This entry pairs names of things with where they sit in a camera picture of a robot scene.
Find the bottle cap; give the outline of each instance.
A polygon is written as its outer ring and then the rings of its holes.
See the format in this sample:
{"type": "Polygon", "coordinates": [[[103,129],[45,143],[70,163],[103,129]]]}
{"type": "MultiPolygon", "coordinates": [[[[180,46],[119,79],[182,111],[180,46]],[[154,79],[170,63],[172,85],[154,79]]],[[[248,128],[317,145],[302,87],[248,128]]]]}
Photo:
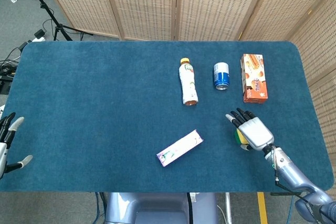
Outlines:
{"type": "Polygon", "coordinates": [[[180,63],[182,64],[185,61],[190,62],[188,58],[182,58],[180,63]]]}

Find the rectangular box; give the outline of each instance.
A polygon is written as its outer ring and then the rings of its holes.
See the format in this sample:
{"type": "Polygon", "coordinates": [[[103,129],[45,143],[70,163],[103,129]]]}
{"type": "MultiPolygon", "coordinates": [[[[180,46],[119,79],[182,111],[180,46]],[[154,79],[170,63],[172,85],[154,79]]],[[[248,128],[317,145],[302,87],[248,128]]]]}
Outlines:
{"type": "Polygon", "coordinates": [[[244,54],[240,66],[244,102],[264,103],[268,95],[262,55],[244,54]]]}
{"type": "Polygon", "coordinates": [[[181,157],[184,153],[190,151],[201,142],[203,142],[203,139],[201,139],[196,130],[193,130],[187,136],[177,140],[171,146],[157,153],[157,157],[161,164],[166,166],[181,157]]]}

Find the gray floor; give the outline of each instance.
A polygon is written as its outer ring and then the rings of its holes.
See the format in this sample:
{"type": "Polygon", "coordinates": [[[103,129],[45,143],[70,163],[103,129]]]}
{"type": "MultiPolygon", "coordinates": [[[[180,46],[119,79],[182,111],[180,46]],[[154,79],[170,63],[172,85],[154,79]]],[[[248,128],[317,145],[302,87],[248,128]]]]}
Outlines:
{"type": "MultiPolygon", "coordinates": [[[[45,2],[55,11],[57,19],[67,24],[62,12],[53,0],[45,2]]],[[[0,60],[6,58],[10,50],[23,42],[33,39],[34,33],[42,28],[43,21],[49,19],[46,11],[39,8],[34,0],[0,0],[0,60]]],[[[46,39],[52,40],[50,22],[45,24],[46,39]]],[[[79,35],[71,34],[74,40],[79,35]]],[[[88,36],[83,40],[112,40],[109,37],[88,36]]],[[[11,59],[19,55],[15,51],[11,59]]],[[[7,96],[0,95],[0,105],[7,96]]],[[[274,197],[265,194],[268,223],[285,224],[291,197],[274,197]]],[[[223,194],[217,194],[218,204],[225,210],[223,194]]],[[[232,215],[234,224],[260,223],[256,193],[231,194],[232,215]]],[[[96,217],[96,198],[94,193],[61,193],[61,192],[1,192],[0,223],[92,223],[96,217]]],[[[219,223],[224,223],[219,215],[219,223]]],[[[306,223],[296,210],[290,223],[306,223]]]]}

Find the blue carpet surface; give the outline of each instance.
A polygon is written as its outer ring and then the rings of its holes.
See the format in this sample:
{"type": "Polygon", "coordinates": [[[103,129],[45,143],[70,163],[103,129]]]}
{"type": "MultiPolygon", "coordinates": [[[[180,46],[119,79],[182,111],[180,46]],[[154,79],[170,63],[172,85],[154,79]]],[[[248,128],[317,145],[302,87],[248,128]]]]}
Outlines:
{"type": "Polygon", "coordinates": [[[18,129],[0,190],[279,191],[262,152],[235,142],[225,113],[253,111],[275,143],[318,186],[333,174],[297,48],[289,42],[41,42],[23,51],[4,114],[18,129]],[[263,54],[264,104],[243,102],[243,53],[263,54]],[[182,104],[180,59],[189,57],[199,103],[182,104]],[[230,87],[213,85],[229,64],[230,87]],[[204,142],[162,167],[156,153],[197,129],[204,142]]]}

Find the plastic bottle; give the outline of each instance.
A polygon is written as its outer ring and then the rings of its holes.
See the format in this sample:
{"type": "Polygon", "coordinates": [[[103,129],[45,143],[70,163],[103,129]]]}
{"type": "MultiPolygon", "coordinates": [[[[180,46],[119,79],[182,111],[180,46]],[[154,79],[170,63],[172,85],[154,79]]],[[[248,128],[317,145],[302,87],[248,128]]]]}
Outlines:
{"type": "Polygon", "coordinates": [[[198,103],[198,97],[195,87],[195,76],[193,66],[190,65],[188,58],[181,59],[181,66],[179,68],[180,80],[183,92],[183,104],[195,105],[198,103]]]}

